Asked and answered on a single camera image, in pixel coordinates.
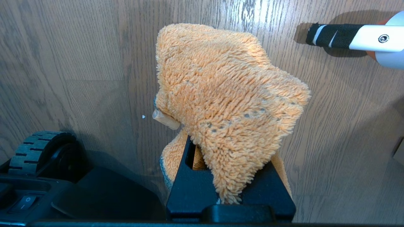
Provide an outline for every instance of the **beige plastic tab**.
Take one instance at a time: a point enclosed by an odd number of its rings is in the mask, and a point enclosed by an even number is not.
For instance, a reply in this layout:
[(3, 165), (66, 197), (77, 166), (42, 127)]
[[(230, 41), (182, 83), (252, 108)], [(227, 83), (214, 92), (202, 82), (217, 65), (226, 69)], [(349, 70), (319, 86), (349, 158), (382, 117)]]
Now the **beige plastic tab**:
[(181, 125), (181, 123), (179, 123), (177, 120), (175, 120), (171, 116), (164, 114), (163, 112), (161, 112), (158, 109), (154, 110), (153, 119), (162, 123), (165, 126), (168, 126), (172, 130), (177, 130)]

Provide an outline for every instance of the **towel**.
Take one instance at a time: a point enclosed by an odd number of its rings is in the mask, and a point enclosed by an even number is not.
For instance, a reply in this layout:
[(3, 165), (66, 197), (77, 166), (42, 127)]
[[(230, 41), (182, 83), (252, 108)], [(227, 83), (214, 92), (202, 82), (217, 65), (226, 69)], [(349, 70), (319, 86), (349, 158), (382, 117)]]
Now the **towel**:
[(238, 204), (270, 160), (291, 195), (278, 149), (310, 98), (307, 85), (273, 66), (252, 34), (206, 25), (162, 28), (156, 59), (155, 105), (183, 125), (160, 160), (167, 185), (190, 135), (199, 147), (194, 169), (211, 170), (221, 203)]

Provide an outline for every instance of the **wooden floor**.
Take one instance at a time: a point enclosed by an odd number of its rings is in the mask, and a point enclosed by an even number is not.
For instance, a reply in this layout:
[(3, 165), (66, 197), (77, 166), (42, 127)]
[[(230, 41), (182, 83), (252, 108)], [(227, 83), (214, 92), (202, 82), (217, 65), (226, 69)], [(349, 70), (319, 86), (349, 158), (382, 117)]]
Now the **wooden floor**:
[(152, 119), (158, 31), (250, 32), (313, 97), (284, 140), (296, 222), (404, 224), (404, 71), (302, 44), (309, 23), (375, 23), (402, 0), (0, 0), (0, 161), (38, 130), (75, 133), (90, 159), (157, 193), (177, 132)]

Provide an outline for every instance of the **black plastic holder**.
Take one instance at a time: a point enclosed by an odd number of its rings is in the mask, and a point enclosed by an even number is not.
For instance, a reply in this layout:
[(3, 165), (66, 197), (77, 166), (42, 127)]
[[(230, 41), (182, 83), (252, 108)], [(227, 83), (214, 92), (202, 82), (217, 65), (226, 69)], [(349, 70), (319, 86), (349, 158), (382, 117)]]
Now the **black plastic holder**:
[[(167, 220), (205, 221), (210, 219), (206, 217), (206, 210), (212, 210), (210, 208), (212, 206), (217, 212), (220, 212), (221, 206), (229, 210), (227, 205), (217, 205), (219, 196), (215, 191), (210, 170), (192, 170), (195, 147), (188, 137), (167, 201)], [(270, 215), (275, 219), (273, 221), (291, 222), (296, 212), (296, 206), (271, 162), (255, 174), (252, 183), (243, 190), (241, 198), (243, 205), (268, 206), (268, 210), (273, 212)]]

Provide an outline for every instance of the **black mesh grip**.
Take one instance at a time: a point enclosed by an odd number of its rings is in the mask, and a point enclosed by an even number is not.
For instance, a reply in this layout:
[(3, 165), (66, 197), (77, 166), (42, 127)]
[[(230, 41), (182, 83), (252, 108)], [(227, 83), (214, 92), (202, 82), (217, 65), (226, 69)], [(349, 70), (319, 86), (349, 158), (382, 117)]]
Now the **black mesh grip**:
[(363, 25), (321, 25), (312, 24), (307, 32), (306, 43), (314, 46), (349, 49), (349, 45)]

